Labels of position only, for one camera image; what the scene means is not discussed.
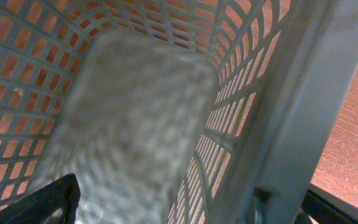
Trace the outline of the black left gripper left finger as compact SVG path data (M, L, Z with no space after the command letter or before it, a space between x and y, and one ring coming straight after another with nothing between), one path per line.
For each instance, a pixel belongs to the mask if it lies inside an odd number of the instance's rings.
M67 174L0 211L0 223L43 223L61 209L57 223L74 224L81 197L75 174Z

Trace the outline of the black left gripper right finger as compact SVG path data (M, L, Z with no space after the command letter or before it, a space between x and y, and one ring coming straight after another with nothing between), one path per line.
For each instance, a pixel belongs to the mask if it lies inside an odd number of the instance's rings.
M295 224L358 224L358 208L310 184Z

